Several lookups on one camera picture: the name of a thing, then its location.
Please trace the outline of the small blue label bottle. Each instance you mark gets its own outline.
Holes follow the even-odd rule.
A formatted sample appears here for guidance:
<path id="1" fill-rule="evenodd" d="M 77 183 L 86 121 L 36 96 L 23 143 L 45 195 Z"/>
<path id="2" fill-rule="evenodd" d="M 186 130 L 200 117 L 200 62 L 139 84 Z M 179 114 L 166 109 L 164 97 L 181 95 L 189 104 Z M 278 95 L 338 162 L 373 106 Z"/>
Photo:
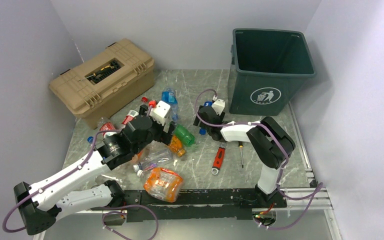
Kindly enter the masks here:
<path id="1" fill-rule="evenodd" d="M 212 101 L 206 101 L 203 106 L 207 107 L 207 106 L 211 106 L 212 104 L 213 104 Z"/>

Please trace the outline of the crushed clear blue label bottle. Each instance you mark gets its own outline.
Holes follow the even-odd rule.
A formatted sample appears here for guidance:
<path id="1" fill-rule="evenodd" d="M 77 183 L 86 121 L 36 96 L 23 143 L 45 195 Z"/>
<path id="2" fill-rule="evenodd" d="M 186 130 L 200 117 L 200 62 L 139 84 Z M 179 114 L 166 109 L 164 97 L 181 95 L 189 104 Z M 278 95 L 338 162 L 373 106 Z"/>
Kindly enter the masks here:
<path id="1" fill-rule="evenodd" d="M 173 160 L 174 154 L 168 148 L 164 148 L 147 155 L 143 160 L 134 164 L 133 169 L 136 172 L 136 175 L 140 177 L 144 172 L 172 162 Z"/>

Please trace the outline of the blue cap clear bottle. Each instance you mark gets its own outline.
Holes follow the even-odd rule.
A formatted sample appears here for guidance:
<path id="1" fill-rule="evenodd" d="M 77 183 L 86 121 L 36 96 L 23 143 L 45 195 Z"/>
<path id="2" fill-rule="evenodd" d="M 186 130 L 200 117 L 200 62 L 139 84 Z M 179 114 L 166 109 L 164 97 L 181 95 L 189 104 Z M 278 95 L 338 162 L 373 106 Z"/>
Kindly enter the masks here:
<path id="1" fill-rule="evenodd" d="M 93 141 L 94 141 L 94 137 L 93 137 L 93 136 L 89 136 L 89 137 L 87 138 L 87 142 L 88 142 L 90 145 L 93 143 Z"/>

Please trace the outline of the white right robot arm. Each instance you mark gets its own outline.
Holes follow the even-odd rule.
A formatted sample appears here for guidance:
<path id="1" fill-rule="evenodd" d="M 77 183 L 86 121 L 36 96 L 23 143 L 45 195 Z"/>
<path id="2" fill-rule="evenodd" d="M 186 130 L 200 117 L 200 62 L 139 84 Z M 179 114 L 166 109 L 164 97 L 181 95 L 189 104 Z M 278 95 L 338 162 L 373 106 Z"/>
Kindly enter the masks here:
<path id="1" fill-rule="evenodd" d="M 262 162 L 259 180 L 255 186 L 256 203 L 267 208 L 275 201 L 282 164 L 296 148 L 288 133 L 270 116 L 260 121 L 239 123 L 224 121 L 211 106 L 200 105 L 194 125 L 206 129 L 214 141 L 250 143 Z"/>

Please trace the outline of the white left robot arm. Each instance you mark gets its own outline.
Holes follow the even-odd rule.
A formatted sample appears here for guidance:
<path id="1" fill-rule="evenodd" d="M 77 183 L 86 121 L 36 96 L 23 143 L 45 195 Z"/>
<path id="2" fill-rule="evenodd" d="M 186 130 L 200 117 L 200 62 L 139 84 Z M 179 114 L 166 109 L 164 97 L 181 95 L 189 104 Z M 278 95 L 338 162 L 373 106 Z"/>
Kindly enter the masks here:
<path id="1" fill-rule="evenodd" d="M 79 211 L 105 208 L 117 210 L 126 205 L 125 193 L 115 180 L 92 189 L 78 191 L 84 182 L 111 172 L 131 161 L 153 141 L 169 145 L 175 124 L 169 119 L 171 107 L 164 101 L 141 105 L 139 114 L 121 130 L 109 130 L 100 144 L 54 175 L 33 183 L 21 182 L 14 188 L 15 208 L 30 236 L 49 229 L 58 220 Z"/>

